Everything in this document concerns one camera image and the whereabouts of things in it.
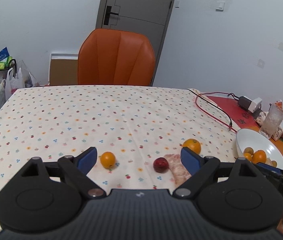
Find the screw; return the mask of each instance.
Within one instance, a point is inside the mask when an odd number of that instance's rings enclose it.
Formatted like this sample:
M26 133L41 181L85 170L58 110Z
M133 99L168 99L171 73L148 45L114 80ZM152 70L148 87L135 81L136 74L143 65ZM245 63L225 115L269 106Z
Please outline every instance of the screw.
M187 189L187 188L179 188L178 190L175 191L176 195L179 197L187 197L189 196L192 192Z
M101 188L92 188L88 190L88 195L91 197L100 197L104 194L104 191Z

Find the door handle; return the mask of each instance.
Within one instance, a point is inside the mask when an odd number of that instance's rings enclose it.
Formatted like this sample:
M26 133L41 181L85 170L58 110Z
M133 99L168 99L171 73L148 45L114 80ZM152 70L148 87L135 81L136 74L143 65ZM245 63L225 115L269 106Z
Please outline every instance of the door handle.
M108 25L109 17L110 17L111 14L119 15L119 13L114 13L114 12L111 11L111 6L107 6L106 7L106 13L105 13L105 19L104 19L104 25Z

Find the door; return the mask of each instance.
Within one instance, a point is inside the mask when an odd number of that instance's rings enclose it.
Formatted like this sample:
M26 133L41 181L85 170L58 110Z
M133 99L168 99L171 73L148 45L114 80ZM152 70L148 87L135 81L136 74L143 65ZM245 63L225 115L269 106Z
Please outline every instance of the door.
M172 0L106 0L106 7L99 8L103 9L102 28L144 34L157 57L172 3Z

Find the glass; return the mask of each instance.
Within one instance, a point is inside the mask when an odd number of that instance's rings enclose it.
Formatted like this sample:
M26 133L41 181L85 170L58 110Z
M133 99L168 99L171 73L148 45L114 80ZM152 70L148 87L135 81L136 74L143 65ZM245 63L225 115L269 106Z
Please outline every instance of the glass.
M283 109L275 104L272 104L262 127L259 129L259 133L264 135L267 139L271 138L282 121Z

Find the orange leather chair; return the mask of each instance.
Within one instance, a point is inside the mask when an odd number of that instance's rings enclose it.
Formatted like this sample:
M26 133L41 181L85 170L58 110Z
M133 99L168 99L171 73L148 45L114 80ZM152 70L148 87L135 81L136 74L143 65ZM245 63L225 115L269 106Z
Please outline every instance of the orange leather chair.
M78 55L79 85L149 86L155 55L142 34L96 29Z

